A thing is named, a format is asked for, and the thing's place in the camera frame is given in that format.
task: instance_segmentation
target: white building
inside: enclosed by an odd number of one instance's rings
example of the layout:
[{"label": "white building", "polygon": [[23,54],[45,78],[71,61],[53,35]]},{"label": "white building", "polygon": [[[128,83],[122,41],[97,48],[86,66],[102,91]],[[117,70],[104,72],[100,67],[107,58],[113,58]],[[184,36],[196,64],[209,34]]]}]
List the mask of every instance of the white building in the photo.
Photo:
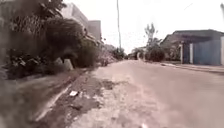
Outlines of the white building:
[{"label": "white building", "polygon": [[68,19],[74,19],[83,25],[89,35],[93,36],[96,40],[101,40],[101,22],[100,20],[88,20],[88,18],[79,10],[79,8],[73,4],[67,4],[66,8],[61,11],[63,17]]}]

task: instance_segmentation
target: utility pole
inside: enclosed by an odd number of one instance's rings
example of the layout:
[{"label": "utility pole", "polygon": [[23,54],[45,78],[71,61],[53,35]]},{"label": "utility pole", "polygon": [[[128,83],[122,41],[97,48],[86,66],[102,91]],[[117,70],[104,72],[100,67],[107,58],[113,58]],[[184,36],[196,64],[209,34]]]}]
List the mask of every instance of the utility pole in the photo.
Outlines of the utility pole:
[{"label": "utility pole", "polygon": [[120,31],[119,0],[117,0],[117,28],[118,28],[118,35],[119,35],[119,48],[121,50],[121,31]]}]

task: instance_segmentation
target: roof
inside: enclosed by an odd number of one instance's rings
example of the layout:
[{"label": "roof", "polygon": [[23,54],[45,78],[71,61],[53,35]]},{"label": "roof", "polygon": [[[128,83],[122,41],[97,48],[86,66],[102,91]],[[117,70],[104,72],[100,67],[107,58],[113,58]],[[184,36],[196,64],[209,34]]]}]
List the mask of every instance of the roof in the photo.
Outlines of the roof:
[{"label": "roof", "polygon": [[220,39],[224,36],[223,32],[216,30],[181,30],[169,34],[161,42],[161,45],[170,45],[174,43],[197,43],[209,40]]},{"label": "roof", "polygon": [[187,36],[200,36],[200,37],[210,37],[212,39],[220,38],[224,36],[223,32],[216,31],[213,29],[207,29],[207,30],[180,30],[175,31],[173,33],[174,35],[187,35]]}]

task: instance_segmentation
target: sidewalk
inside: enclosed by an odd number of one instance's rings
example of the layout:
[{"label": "sidewalk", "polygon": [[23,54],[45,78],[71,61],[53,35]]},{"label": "sidewalk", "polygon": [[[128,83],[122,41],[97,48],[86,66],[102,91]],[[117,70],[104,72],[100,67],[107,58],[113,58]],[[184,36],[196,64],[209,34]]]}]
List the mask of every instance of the sidewalk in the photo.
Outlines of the sidewalk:
[{"label": "sidewalk", "polygon": [[175,68],[188,69],[194,71],[203,71],[210,73],[218,73],[224,75],[224,66],[211,66],[211,65],[191,65],[191,64],[168,64],[163,63],[164,66],[171,66]]}]

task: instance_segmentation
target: blue wall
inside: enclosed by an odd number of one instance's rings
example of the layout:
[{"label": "blue wall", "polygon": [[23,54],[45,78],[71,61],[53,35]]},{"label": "blue wall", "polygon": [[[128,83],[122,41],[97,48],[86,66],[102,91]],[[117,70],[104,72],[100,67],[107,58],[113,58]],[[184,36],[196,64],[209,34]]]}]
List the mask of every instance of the blue wall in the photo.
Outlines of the blue wall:
[{"label": "blue wall", "polygon": [[183,63],[190,64],[190,44],[183,44]]},{"label": "blue wall", "polygon": [[194,43],[193,62],[202,65],[221,65],[221,41]]}]

